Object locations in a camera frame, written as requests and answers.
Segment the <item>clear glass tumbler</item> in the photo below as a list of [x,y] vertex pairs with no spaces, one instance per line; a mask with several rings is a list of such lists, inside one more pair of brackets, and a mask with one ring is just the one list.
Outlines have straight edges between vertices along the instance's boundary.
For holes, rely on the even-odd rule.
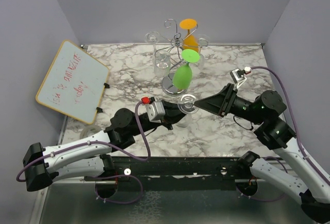
[[178,108],[185,115],[176,125],[181,128],[187,128],[192,123],[192,115],[198,111],[194,105],[197,97],[192,94],[185,94],[178,100]]

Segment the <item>green plastic wine glass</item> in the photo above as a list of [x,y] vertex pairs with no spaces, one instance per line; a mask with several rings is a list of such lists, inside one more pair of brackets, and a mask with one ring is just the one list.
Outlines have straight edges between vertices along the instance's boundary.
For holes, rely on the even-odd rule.
[[174,73],[172,83],[177,89],[185,90],[189,87],[193,78],[193,72],[190,64],[199,62],[200,55],[192,49],[184,49],[181,57],[184,64],[181,65]]

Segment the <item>clear wine glass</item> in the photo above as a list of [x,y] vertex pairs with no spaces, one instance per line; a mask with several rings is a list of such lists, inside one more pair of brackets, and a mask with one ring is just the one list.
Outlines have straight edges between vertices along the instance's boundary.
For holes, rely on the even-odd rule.
[[152,53],[152,64],[155,65],[155,53],[157,51],[156,44],[160,41],[160,33],[156,31],[150,31],[144,36],[144,40],[147,44],[151,44],[153,46]]
[[161,78],[169,74],[171,67],[170,54],[166,50],[158,50],[155,53],[154,73]]
[[207,35],[197,35],[196,39],[199,47],[199,56],[200,56],[200,59],[197,63],[197,68],[201,71],[205,64],[205,57],[202,54],[202,50],[208,47],[210,43],[210,37]]

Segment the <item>orange plastic wine glass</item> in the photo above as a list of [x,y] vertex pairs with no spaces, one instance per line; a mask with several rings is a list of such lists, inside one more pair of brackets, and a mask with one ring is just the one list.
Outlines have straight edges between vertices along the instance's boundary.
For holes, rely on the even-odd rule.
[[179,24],[180,28],[187,31],[187,35],[183,40],[183,49],[191,49],[195,52],[199,52],[199,45],[193,35],[194,31],[198,28],[197,21],[194,19],[184,19]]

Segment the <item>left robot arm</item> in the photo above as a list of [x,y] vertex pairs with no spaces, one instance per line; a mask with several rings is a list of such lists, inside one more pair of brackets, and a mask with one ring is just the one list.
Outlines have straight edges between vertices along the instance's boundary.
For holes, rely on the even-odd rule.
[[110,120],[110,126],[89,137],[69,145],[43,147],[41,143],[29,146],[23,158],[23,169],[17,175],[18,182],[24,182],[29,192],[50,186],[53,182],[74,177],[100,177],[108,180],[114,167],[106,161],[106,154],[120,151],[139,161],[151,157],[148,143],[145,144],[145,158],[133,156],[125,149],[135,143],[135,136],[146,140],[145,132],[163,126],[168,130],[186,115],[177,104],[165,100],[147,99],[146,112],[120,108]]

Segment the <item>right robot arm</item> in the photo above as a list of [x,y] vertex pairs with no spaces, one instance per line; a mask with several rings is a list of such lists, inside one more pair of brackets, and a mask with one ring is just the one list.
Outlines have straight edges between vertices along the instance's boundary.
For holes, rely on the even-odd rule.
[[267,90],[250,102],[239,97],[235,86],[229,83],[218,94],[197,100],[194,105],[221,117],[230,113],[258,125],[254,132],[257,139],[280,156],[296,175],[281,171],[251,151],[240,158],[238,175],[254,175],[268,181],[294,199],[310,219],[329,222],[329,174],[298,144],[297,133],[280,118],[287,107],[276,91]]

